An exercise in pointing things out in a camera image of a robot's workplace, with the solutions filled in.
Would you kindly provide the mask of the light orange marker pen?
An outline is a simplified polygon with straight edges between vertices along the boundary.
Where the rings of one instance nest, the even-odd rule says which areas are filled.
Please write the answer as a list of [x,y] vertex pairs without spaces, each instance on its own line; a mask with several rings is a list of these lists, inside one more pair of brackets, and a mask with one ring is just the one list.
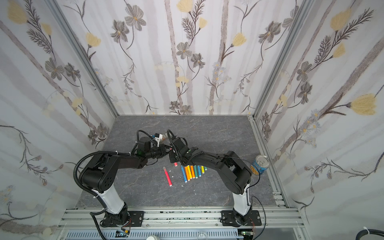
[[189,182],[191,180],[191,176],[189,173],[189,167],[185,167],[185,172],[186,172],[187,181]]

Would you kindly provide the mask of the teal marker pen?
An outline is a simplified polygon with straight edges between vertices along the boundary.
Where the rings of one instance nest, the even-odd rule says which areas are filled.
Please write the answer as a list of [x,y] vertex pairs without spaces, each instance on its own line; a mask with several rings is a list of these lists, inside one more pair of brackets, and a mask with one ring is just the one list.
[[197,179],[199,177],[199,172],[198,172],[197,166],[194,166],[194,173],[195,173],[195,178]]

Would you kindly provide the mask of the small blue marker pen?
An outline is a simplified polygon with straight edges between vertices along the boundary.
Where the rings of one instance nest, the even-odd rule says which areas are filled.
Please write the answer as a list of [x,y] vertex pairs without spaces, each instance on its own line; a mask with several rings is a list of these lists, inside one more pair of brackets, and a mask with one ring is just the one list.
[[185,168],[183,166],[181,166],[181,170],[182,170],[184,182],[187,183],[188,182],[188,178],[187,178],[186,170],[185,170]]

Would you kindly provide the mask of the pink marker pen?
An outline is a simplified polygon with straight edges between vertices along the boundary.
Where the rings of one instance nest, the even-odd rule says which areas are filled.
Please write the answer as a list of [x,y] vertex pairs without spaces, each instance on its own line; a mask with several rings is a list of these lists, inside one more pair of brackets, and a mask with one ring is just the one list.
[[166,176],[166,178],[167,178],[167,181],[168,181],[169,186],[172,187],[172,186],[173,186],[173,183],[172,183],[172,180],[171,180],[171,177],[170,177],[170,175],[169,175],[168,170],[166,169],[166,167],[163,167],[163,170],[164,170],[164,172],[165,172],[165,176]]

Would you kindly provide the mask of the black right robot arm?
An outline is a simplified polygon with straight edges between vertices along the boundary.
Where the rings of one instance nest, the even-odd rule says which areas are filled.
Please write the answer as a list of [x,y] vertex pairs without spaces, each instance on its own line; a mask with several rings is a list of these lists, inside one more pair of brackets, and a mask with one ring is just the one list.
[[222,216],[223,225],[247,226],[253,210],[248,193],[253,173],[244,161],[233,151],[214,154],[197,147],[190,148],[184,138],[170,137],[170,144],[172,162],[181,162],[184,167],[203,166],[216,171],[226,188],[233,193],[233,213],[229,217]]

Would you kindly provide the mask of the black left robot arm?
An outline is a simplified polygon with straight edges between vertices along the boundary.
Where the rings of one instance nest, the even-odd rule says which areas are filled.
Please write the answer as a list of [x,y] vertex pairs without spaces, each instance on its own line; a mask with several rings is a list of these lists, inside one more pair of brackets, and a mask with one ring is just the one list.
[[142,169],[149,159],[161,159],[172,150],[153,137],[142,137],[136,141],[130,153],[97,151],[84,156],[74,167],[75,183],[85,192],[93,195],[103,207],[98,213],[90,213],[93,220],[104,214],[98,227],[123,227],[132,221],[127,204],[121,199],[114,186],[119,169]]

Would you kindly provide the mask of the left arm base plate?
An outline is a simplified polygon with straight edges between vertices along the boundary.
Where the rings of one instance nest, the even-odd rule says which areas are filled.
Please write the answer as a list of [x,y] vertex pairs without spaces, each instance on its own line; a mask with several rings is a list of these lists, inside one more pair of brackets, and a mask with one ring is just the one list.
[[144,220],[144,211],[123,210],[117,215],[106,213],[100,224],[103,228],[112,227],[141,227]]

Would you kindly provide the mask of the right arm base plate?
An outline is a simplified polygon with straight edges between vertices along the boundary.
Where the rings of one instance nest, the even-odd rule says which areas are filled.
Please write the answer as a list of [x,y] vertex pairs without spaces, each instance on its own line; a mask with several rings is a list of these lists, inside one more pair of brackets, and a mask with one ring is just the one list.
[[261,226],[260,213],[257,210],[250,210],[245,216],[235,210],[221,211],[220,222],[224,227],[253,227]]

